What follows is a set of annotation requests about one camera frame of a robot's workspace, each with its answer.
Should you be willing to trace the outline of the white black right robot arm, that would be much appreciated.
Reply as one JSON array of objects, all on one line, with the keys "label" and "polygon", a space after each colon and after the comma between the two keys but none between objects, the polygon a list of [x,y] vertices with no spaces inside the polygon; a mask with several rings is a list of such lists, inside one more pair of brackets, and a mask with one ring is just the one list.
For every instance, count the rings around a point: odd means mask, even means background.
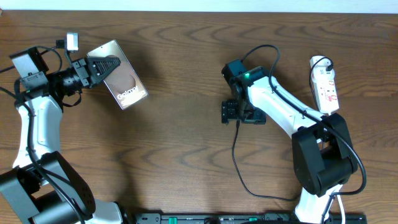
[{"label": "white black right robot arm", "polygon": [[300,222],[325,223],[333,200],[352,174],[366,171],[353,149],[346,121],[339,114],[315,111],[279,85],[264,67],[248,70],[242,60],[227,63],[221,71],[233,99],[222,102],[221,122],[265,124],[273,119],[292,141],[295,175],[302,186],[294,214]]}]

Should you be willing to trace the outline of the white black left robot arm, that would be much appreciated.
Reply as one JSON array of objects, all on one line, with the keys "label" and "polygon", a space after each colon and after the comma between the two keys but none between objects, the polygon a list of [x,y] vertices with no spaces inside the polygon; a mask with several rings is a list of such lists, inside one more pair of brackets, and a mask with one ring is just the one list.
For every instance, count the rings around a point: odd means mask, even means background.
[{"label": "white black left robot arm", "polygon": [[38,46],[10,58],[21,77],[8,94],[15,99],[22,129],[13,167],[1,174],[1,195],[22,223],[130,223],[120,204],[95,199],[60,153],[63,98],[100,84],[120,59],[84,57],[48,74]]}]

